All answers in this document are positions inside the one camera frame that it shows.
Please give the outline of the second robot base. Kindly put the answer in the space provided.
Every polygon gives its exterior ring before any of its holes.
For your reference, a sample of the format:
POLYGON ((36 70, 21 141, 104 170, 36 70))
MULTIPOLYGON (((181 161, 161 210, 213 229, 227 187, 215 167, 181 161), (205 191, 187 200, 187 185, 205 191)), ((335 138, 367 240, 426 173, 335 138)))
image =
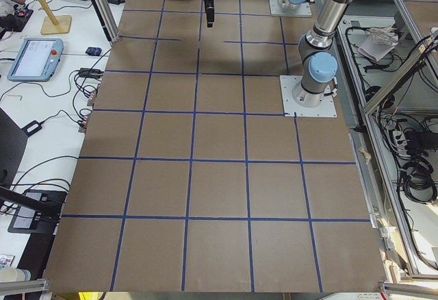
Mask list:
POLYGON ((309 0, 269 0, 272 16, 287 16, 310 18, 311 7, 309 0))

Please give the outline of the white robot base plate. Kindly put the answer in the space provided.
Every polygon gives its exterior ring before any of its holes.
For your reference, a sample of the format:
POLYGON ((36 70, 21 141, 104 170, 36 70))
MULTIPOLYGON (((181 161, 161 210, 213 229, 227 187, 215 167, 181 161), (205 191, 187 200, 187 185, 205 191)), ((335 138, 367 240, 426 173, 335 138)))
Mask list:
POLYGON ((324 92, 311 94, 301 84, 300 75, 281 75, 283 113, 290 117, 337 118, 334 103, 336 89, 327 84, 324 92))

